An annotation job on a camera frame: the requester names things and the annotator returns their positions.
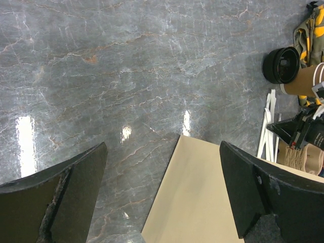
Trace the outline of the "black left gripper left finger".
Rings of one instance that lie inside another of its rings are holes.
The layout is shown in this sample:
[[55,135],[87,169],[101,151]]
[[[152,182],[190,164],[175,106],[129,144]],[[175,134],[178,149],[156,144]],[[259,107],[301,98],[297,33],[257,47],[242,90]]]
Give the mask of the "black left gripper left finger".
[[104,142],[1,185],[1,242],[86,242],[107,161]]

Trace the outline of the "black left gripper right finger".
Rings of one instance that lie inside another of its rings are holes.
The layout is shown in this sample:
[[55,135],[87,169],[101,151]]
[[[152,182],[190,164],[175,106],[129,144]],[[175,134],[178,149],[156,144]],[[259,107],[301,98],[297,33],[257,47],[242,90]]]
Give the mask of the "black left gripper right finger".
[[222,141],[220,158],[239,238],[274,214],[285,242],[323,242],[323,183],[281,169]]

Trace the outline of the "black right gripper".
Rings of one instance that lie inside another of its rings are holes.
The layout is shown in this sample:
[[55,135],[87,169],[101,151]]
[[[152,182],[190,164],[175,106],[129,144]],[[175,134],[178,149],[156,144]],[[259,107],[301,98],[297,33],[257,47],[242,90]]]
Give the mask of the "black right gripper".
[[292,149],[301,149],[307,144],[323,149],[323,107],[313,107],[301,112],[296,128],[292,119],[278,121],[266,126]]

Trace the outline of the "cardboard cup carrier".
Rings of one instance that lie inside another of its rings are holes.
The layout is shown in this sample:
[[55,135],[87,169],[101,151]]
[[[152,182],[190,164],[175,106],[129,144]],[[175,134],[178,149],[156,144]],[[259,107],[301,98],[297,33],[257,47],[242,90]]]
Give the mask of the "cardboard cup carrier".
[[291,149],[280,141],[277,163],[318,176],[323,169],[323,150],[312,144],[302,149]]

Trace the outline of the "brown paper takeout bag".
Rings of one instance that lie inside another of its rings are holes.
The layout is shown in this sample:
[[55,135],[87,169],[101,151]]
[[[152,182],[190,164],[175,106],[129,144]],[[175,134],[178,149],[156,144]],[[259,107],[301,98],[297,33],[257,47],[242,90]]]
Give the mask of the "brown paper takeout bag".
[[[261,216],[247,236],[238,237],[219,149],[179,138],[142,229],[146,242],[285,242],[274,214]],[[276,165],[323,183],[319,176]]]

